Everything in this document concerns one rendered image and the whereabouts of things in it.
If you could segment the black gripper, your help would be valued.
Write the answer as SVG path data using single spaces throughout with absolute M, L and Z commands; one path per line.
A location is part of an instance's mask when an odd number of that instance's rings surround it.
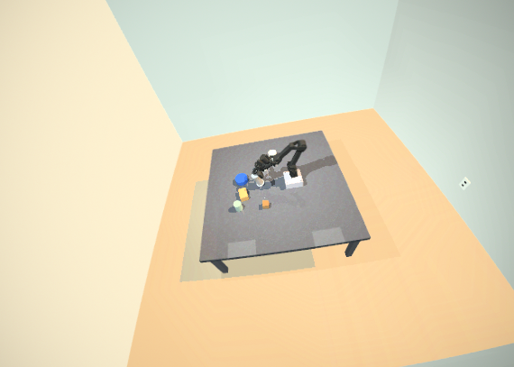
M 262 163 L 263 168 L 262 168 L 261 170 L 258 170 L 258 169 L 256 169 L 256 167 L 255 167 L 255 169 L 253 170 L 253 171 L 255 171 L 255 172 L 253 173 L 253 175 L 258 175 L 258 177 L 260 177 L 261 179 L 263 179 L 263 173 L 262 173 L 262 172 L 263 172 L 263 171 L 265 171 L 265 170 L 267 170 L 268 168 L 266 167 L 265 163 L 264 163 L 264 162 L 262 162 L 261 160 L 257 160 L 257 161 L 259 161 L 260 163 Z

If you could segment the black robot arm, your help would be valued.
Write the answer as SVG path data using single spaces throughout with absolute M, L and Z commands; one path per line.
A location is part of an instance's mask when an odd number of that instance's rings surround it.
M 294 146 L 296 144 L 298 146 Z M 295 177 L 298 177 L 298 170 L 297 170 L 296 163 L 297 163 L 301 153 L 303 151 L 305 151 L 306 149 L 307 149 L 307 146 L 306 146 L 305 140 L 296 140 L 294 142 L 290 142 L 289 145 L 284 150 L 282 150 L 280 153 L 278 153 L 276 155 L 270 155 L 270 157 L 269 157 L 267 154 L 262 154 L 260 157 L 260 160 L 265 163 L 267 168 L 269 168 L 271 166 L 275 167 L 275 165 L 280 164 L 282 159 L 290 151 L 296 150 L 292 160 L 288 161 L 288 163 L 287 163 L 289 175 L 291 176 L 291 178 L 295 178 Z M 273 159 L 273 161 L 272 161 L 272 159 Z M 254 167 L 256 167 L 256 169 L 258 169 L 258 170 L 261 170 L 263 168 L 262 163 L 260 163 L 259 161 L 255 162 Z

